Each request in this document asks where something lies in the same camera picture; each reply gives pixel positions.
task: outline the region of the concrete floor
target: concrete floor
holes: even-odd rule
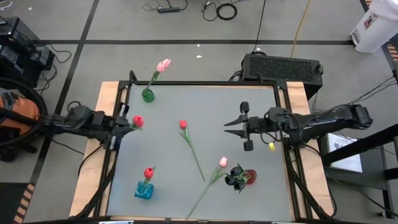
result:
[[[262,1],[243,0],[236,4],[238,15],[231,21],[217,19],[207,22],[202,18],[200,1],[188,0],[185,11],[175,14],[158,14],[141,9],[144,4],[155,1],[129,0],[20,0],[14,1],[1,15],[19,16],[39,38],[65,40],[54,45],[57,50],[79,49],[83,29],[93,3],[98,7],[87,40],[198,40],[198,44],[85,44],[80,45],[76,58],[59,64],[58,76],[45,91],[44,98],[53,112],[69,72],[74,76],[65,102],[79,100],[94,107],[103,81],[127,80],[128,72],[134,70],[139,80],[149,80],[153,67],[163,58],[171,58],[172,66],[159,80],[227,80],[240,69],[244,54],[252,44],[201,44],[200,40],[255,40],[261,15]],[[173,5],[183,6],[184,0],[170,0]],[[307,0],[268,0],[264,13],[261,40],[293,40]],[[213,16],[209,9],[206,16]],[[299,40],[348,40],[348,34],[363,16],[359,0],[312,1]],[[258,45],[268,55],[289,57],[292,49],[287,44]],[[58,54],[60,59],[67,54]],[[318,94],[317,108],[331,108],[347,103],[366,93],[374,86],[391,77],[391,69],[382,52],[361,54],[350,45],[298,45],[294,57],[321,61],[325,73]],[[368,107],[374,124],[365,131],[343,130],[351,137],[365,137],[398,122],[394,116],[398,109],[396,86],[389,87],[374,97],[362,102]],[[55,140],[83,152],[86,139],[69,134]],[[35,142],[41,146],[42,139]],[[391,145],[387,150],[393,151]],[[21,154],[13,163],[0,163],[0,182],[29,182],[39,154]],[[397,166],[397,159],[386,154],[387,165]],[[36,183],[33,199],[25,222],[64,219],[68,217],[77,182],[77,170],[82,156],[51,143],[40,177]],[[396,223],[376,217],[376,206],[347,186],[329,182],[338,205],[340,220],[368,223]],[[394,206],[398,208],[398,182],[391,182]],[[382,203],[380,190],[358,186],[374,200]]]

